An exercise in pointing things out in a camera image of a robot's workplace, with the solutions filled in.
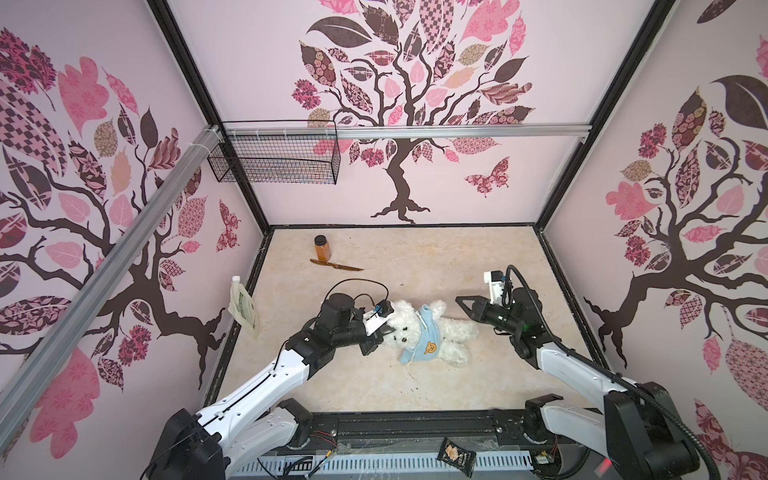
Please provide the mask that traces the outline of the white teddy bear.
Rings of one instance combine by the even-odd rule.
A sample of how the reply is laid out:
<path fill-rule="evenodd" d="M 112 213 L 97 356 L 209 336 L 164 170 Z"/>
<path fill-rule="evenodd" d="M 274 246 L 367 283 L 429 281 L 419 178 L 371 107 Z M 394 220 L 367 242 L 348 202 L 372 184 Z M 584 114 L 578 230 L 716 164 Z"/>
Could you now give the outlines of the white teddy bear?
<path fill-rule="evenodd" d="M 386 323 L 391 331 L 383 343 L 400 352 L 402 364 L 439 359 L 456 368 L 469 365 L 467 343 L 479 335 L 476 323 L 446 317 L 447 304 L 442 300 L 418 308 L 398 300 L 392 306 L 394 313 Z"/>

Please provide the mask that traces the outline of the light blue bear hoodie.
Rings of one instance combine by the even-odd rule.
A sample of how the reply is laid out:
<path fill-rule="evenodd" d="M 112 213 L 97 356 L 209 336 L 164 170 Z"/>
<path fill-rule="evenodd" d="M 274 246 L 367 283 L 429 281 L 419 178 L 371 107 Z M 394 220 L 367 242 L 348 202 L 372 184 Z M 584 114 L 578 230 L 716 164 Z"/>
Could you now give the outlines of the light blue bear hoodie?
<path fill-rule="evenodd" d="M 444 305 L 433 302 L 430 305 L 422 305 L 419 309 L 414 309 L 407 302 L 402 305 L 398 338 L 403 350 L 399 361 L 409 364 L 437 359 L 442 339 L 438 320 L 444 312 Z"/>

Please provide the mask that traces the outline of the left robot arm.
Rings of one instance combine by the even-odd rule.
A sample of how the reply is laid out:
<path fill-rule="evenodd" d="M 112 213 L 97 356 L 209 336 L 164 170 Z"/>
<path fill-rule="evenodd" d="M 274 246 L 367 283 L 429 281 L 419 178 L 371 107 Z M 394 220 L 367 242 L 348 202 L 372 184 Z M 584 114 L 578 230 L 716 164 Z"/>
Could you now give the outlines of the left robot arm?
<path fill-rule="evenodd" d="M 371 311 L 334 293 L 319 313 L 281 346 L 276 358 L 236 390 L 197 413 L 181 409 L 166 422 L 143 479 L 228 479 L 275 448 L 301 446 L 312 414 L 289 393 L 326 366 L 339 348 L 376 350 L 389 332 L 389 300 Z"/>

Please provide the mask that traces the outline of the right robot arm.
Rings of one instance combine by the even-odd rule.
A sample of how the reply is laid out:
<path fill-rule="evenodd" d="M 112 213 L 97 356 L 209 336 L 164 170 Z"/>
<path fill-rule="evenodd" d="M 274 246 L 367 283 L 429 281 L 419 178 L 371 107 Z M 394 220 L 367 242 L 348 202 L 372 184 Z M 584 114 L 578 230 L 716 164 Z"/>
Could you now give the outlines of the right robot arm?
<path fill-rule="evenodd" d="M 551 332 L 535 292 L 516 288 L 505 304 L 458 296 L 467 316 L 508 336 L 518 356 L 590 402 L 576 407 L 557 394 L 525 404 L 523 431 L 533 442 L 567 437 L 612 462 L 623 479 L 679 479 L 696 471 L 703 455 L 680 420 L 668 392 L 608 371 Z"/>

